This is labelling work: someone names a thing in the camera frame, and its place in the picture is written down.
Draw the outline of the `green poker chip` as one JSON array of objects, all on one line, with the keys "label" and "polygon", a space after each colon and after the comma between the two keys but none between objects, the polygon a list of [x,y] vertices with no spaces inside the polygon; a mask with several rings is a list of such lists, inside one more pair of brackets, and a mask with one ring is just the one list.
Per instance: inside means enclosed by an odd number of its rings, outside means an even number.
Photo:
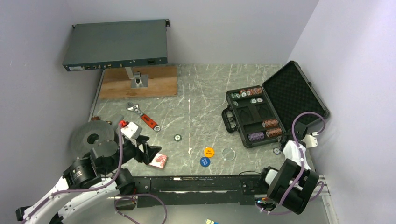
[{"label": "green poker chip", "polygon": [[179,141],[181,141],[181,140],[182,140],[182,136],[181,136],[180,134],[176,134],[176,135],[174,136],[174,141],[179,142]]}]

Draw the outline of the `orange chip stack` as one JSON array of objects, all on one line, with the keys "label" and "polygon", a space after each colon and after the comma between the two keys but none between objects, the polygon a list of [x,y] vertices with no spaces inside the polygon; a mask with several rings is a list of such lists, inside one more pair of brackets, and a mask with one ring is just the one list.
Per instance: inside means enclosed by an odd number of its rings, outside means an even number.
[{"label": "orange chip stack", "polygon": [[266,131],[266,137],[273,138],[282,135],[283,131],[281,128],[272,128]]},{"label": "orange chip stack", "polygon": [[268,120],[264,120],[262,122],[263,128],[276,127],[278,125],[279,125],[279,122],[277,119],[268,119]]}]

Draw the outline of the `blue poker chip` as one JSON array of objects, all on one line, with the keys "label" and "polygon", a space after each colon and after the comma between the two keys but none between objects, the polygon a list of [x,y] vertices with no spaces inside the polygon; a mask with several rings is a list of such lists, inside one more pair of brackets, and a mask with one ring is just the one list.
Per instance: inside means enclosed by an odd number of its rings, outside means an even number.
[{"label": "blue poker chip", "polygon": [[276,155],[279,155],[281,153],[281,150],[277,147],[273,148],[273,153]]}]

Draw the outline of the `black poker case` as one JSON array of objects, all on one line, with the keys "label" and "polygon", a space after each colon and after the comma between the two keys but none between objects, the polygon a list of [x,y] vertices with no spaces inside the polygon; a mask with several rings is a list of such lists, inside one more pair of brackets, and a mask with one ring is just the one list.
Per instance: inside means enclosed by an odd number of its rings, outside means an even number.
[{"label": "black poker case", "polygon": [[[239,91],[254,87],[263,88],[262,94],[241,97]],[[289,61],[262,85],[244,87],[226,92],[227,108],[222,111],[222,119],[229,133],[237,132],[246,148],[253,148],[275,142],[284,144],[292,139],[291,130],[302,139],[306,128],[321,121],[316,114],[326,119],[330,111],[325,106],[295,61]],[[263,128],[262,122],[277,119],[276,127]],[[280,136],[250,142],[248,134],[281,128]]]}]

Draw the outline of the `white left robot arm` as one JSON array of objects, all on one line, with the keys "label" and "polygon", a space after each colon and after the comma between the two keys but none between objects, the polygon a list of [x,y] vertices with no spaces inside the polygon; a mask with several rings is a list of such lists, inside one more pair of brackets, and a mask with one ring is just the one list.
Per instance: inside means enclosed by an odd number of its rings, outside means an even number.
[{"label": "white left robot arm", "polygon": [[149,145],[148,140],[140,135],[136,143],[124,137],[94,143],[37,203],[18,208],[17,220],[22,224],[64,224],[70,216],[99,200],[132,195],[137,190],[136,182],[122,165],[131,159],[150,164],[162,148]]}]

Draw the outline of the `red playing card deck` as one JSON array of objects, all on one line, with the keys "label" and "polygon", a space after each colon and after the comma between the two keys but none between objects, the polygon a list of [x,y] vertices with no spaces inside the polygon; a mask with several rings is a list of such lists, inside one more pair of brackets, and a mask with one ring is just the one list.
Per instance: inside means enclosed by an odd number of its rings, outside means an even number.
[{"label": "red playing card deck", "polygon": [[149,166],[164,169],[167,163],[168,156],[165,154],[157,153]]}]

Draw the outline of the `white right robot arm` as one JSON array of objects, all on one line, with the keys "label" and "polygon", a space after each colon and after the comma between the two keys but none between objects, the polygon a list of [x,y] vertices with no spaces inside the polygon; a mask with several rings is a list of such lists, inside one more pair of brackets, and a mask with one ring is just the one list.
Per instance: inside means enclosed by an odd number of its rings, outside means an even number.
[{"label": "white right robot arm", "polygon": [[277,205],[301,214],[319,182],[319,175],[306,162],[303,143],[287,141],[283,147],[285,161],[279,170],[273,167],[261,171],[257,187]]}]

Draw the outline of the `purple chip stack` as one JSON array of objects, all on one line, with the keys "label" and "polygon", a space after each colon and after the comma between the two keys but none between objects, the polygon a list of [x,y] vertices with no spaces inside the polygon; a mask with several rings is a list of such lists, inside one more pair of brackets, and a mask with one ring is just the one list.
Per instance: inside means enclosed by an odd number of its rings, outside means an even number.
[{"label": "purple chip stack", "polygon": [[250,142],[254,142],[254,141],[260,141],[265,139],[265,134],[263,132],[257,132],[257,133],[251,133],[247,135],[248,140]]}]

